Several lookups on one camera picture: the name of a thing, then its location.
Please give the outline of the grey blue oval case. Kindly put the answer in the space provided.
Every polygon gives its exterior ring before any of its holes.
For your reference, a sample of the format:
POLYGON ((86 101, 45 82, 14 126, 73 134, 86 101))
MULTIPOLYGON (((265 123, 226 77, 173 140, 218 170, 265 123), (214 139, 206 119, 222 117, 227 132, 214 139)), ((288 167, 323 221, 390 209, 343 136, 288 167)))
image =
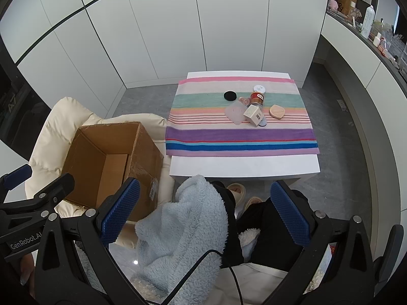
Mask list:
POLYGON ((260 120, 260 122, 258 123, 258 126, 259 126, 259 127, 265 127, 265 126, 267 126, 267 119, 266 119, 266 117, 263 117, 263 118, 260 120))

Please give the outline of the peach powder compact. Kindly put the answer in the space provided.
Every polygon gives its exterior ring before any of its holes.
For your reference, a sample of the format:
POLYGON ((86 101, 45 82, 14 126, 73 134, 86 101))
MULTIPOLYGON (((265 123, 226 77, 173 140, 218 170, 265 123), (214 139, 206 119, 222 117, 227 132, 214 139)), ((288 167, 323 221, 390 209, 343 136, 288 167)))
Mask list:
POLYGON ((281 120, 285 116, 285 114, 286 114, 285 109, 279 105, 273 105, 269 109, 269 115, 278 120, 281 120))

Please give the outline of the beige square carton box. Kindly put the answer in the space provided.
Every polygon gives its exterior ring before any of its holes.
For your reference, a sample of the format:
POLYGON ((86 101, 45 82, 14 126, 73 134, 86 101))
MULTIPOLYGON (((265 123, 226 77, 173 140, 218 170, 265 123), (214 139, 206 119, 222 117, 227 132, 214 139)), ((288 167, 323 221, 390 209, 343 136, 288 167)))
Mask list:
POLYGON ((261 108, 257 105, 249 105, 243 116, 254 126, 258 126, 264 118, 261 108))

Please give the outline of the translucent square plastic case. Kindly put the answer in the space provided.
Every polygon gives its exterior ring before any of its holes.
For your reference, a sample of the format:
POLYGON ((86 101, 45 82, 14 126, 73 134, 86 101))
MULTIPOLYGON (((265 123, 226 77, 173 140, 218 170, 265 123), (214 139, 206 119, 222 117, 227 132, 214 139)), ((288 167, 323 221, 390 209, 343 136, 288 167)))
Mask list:
POLYGON ((240 125, 245 121, 243 113, 247 109, 247 106, 239 101, 235 101, 225 109, 226 117, 231 120, 235 125, 240 125))

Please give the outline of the red gold can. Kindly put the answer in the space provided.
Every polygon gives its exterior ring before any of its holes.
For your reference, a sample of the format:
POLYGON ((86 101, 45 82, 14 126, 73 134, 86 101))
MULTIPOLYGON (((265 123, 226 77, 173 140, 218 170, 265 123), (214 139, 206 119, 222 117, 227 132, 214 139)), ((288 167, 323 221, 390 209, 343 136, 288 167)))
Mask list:
POLYGON ((253 92, 250 95, 250 104, 251 105, 260 105, 263 106, 264 104, 264 95, 261 92, 253 92))

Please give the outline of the black round puff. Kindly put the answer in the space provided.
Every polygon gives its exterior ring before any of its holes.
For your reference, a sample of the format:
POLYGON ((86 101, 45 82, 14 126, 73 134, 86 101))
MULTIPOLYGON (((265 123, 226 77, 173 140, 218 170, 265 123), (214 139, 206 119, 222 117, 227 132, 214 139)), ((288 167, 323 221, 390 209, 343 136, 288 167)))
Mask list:
POLYGON ((237 94, 234 91, 225 91, 224 99, 233 102, 237 99, 237 94))

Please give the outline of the small clear glass bottle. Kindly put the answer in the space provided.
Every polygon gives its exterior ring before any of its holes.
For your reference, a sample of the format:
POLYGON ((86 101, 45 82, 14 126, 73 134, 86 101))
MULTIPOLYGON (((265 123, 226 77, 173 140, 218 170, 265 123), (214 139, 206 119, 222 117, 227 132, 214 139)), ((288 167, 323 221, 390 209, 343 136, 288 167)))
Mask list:
POLYGON ((250 98, 239 97, 239 102, 241 102, 245 106, 249 106, 250 105, 250 98))

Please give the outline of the white round jar lid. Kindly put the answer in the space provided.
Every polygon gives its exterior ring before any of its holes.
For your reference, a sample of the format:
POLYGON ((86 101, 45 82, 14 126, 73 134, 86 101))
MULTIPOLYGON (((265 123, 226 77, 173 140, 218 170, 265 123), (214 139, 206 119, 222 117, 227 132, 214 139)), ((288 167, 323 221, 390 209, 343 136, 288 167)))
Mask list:
POLYGON ((255 86, 253 87, 253 91, 254 91, 254 92, 261 93, 261 94, 265 94, 265 93, 266 93, 266 89, 265 89, 265 87, 262 86, 262 85, 255 85, 255 86))

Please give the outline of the beige slipper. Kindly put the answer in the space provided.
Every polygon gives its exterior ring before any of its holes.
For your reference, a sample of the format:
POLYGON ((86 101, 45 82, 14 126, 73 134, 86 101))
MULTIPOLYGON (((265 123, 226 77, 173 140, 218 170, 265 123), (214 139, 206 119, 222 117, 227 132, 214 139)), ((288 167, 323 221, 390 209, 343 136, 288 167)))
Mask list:
POLYGON ((245 186, 239 183, 232 183, 227 186, 227 189, 233 194, 236 206, 238 207, 245 198, 246 194, 245 186))

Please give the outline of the light blue fleece jacket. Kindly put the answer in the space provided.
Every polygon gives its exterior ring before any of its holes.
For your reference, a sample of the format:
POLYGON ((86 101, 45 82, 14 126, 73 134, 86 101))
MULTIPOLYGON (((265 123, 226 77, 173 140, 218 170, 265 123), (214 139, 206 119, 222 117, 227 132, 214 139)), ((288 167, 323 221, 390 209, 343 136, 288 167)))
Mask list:
POLYGON ((145 298, 162 301, 205 255, 171 304, 203 304, 217 279, 228 235, 222 197, 204 177, 183 182, 175 199, 135 225, 138 267, 133 286, 145 298))

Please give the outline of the brown cardboard box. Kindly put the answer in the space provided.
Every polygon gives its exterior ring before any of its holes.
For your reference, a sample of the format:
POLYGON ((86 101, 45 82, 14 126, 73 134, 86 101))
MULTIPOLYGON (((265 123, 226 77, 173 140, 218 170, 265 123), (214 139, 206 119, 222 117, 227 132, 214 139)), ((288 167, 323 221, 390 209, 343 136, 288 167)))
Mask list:
POLYGON ((157 207, 163 159, 140 122, 80 127, 62 169, 75 179, 66 201, 86 209, 98 208, 133 177, 140 183, 140 197, 128 219, 141 220, 157 207))

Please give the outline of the striped colourful cloth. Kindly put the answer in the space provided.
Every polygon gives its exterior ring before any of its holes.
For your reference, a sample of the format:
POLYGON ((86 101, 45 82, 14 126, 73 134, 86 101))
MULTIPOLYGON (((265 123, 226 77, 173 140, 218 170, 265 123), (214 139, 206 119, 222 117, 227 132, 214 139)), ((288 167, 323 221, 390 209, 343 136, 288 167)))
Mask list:
POLYGON ((318 154, 299 89, 279 77, 180 81, 166 128, 166 151, 180 157, 318 154))

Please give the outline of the white spray bottle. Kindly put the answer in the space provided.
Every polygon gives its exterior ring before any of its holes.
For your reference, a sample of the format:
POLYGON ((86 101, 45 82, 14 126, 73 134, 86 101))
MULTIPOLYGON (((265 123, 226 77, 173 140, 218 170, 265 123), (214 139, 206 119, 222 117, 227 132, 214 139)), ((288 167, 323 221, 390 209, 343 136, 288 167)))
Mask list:
POLYGON ((362 23, 361 32, 360 32, 362 37, 364 37, 365 39, 367 39, 370 35, 370 31, 371 31, 374 20, 375 20, 375 10, 374 10, 373 5, 370 5, 366 9, 364 21, 362 23))

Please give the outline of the brown box on shelf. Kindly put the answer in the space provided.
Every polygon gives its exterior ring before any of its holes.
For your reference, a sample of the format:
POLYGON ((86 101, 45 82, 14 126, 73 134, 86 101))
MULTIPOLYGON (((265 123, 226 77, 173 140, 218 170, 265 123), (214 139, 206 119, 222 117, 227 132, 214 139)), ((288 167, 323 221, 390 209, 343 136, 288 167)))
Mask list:
POLYGON ((335 0, 338 5, 338 11, 344 15, 348 15, 349 12, 356 7, 357 0, 335 0))

